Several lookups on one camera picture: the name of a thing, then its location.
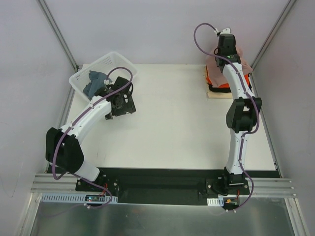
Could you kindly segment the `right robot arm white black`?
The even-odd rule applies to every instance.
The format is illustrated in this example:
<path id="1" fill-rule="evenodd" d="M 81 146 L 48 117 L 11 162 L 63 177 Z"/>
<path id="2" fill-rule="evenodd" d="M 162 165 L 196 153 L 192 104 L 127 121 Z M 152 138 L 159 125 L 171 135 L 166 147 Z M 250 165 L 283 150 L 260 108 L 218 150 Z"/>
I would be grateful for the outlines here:
<path id="1" fill-rule="evenodd" d="M 215 60 L 220 72 L 227 79 L 233 102 L 226 114 L 230 130 L 230 148 L 223 175 L 211 184 L 214 192 L 233 194 L 246 183 L 245 159 L 248 136 L 259 128 L 259 112 L 262 100 L 251 91 L 242 70 L 237 53 L 235 36 L 230 33 L 218 35 Z"/>

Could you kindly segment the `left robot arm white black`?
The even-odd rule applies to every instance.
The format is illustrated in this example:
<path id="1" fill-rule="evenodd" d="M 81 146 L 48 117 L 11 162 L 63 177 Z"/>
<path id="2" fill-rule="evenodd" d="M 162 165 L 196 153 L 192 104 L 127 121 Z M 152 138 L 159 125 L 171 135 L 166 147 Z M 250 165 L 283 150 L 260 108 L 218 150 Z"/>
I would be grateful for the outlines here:
<path id="1" fill-rule="evenodd" d="M 74 120 L 47 131 L 45 159 L 54 167 L 86 179 L 93 191 L 101 190 L 105 183 L 104 172 L 85 159 L 81 143 L 101 119 L 134 113 L 132 93 L 133 83 L 120 76 L 113 84 L 101 86 Z"/>

